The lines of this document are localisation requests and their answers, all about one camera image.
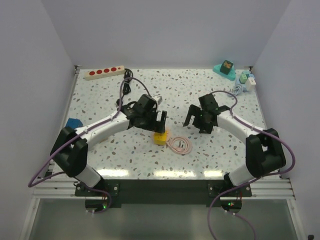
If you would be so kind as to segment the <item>blue cube socket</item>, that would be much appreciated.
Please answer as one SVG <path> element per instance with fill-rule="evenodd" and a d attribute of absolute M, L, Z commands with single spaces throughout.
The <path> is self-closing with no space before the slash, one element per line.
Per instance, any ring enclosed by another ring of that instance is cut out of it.
<path fill-rule="evenodd" d="M 72 129 L 81 128 L 83 123 L 77 118 L 69 118 L 65 124 L 65 127 L 70 127 Z"/>

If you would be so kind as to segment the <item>beige power strip red sockets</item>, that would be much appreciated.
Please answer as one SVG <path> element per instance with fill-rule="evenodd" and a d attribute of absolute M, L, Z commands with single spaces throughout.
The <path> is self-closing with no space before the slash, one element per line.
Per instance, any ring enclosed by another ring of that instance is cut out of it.
<path fill-rule="evenodd" d="M 99 68 L 87 71 L 84 74 L 84 79 L 87 81 L 97 80 L 101 78 L 113 77 L 118 75 L 123 75 L 125 73 L 125 67 L 123 65 Z"/>

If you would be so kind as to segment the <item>yellow cube socket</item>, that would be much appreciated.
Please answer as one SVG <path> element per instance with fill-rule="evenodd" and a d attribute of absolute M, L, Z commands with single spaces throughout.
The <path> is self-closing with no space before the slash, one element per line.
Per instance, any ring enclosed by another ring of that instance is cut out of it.
<path fill-rule="evenodd" d="M 167 132 L 164 132 L 164 133 L 155 132 L 153 135 L 153 142 L 156 145 L 164 146 L 164 145 L 166 145 L 167 138 L 168 138 Z"/>

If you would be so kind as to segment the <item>green small charger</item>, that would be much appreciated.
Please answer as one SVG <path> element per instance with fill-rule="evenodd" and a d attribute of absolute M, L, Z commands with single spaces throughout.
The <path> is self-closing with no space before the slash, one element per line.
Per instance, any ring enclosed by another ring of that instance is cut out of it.
<path fill-rule="evenodd" d="M 242 73 L 239 77 L 239 82 L 241 84 L 245 84 L 247 80 L 248 80 L 248 74 Z"/>

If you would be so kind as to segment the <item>white charger block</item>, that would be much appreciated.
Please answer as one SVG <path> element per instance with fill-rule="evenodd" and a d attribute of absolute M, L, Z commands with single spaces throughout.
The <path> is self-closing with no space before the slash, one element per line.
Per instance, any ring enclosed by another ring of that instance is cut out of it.
<path fill-rule="evenodd" d="M 246 82 L 245 82 L 245 89 L 246 91 L 251 91 L 255 88 L 256 86 L 256 81 L 253 77 L 248 77 Z"/>

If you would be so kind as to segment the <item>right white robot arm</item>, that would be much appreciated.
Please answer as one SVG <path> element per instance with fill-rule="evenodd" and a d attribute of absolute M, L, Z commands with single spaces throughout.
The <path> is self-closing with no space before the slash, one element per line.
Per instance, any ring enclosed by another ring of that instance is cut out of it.
<path fill-rule="evenodd" d="M 223 177 L 223 192 L 235 196 L 244 184 L 267 176 L 285 166 L 286 158 L 278 132 L 256 127 L 237 116 L 233 107 L 219 106 L 214 95 L 198 98 L 200 106 L 189 106 L 184 126 L 192 125 L 200 134 L 211 134 L 214 127 L 224 129 L 245 145 L 245 163 Z"/>

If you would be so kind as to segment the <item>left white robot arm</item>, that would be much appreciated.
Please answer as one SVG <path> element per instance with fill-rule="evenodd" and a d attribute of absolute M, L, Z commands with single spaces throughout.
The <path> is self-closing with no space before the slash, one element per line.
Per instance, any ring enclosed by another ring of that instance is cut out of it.
<path fill-rule="evenodd" d="M 88 151 L 108 137 L 133 127 L 155 133 L 164 133 L 167 112 L 157 120 L 158 106 L 162 102 L 159 95 L 143 94 L 133 101 L 90 125 L 79 128 L 64 127 L 50 152 L 51 159 L 70 178 L 84 185 L 92 196 L 99 196 L 107 189 L 103 177 L 88 164 Z"/>

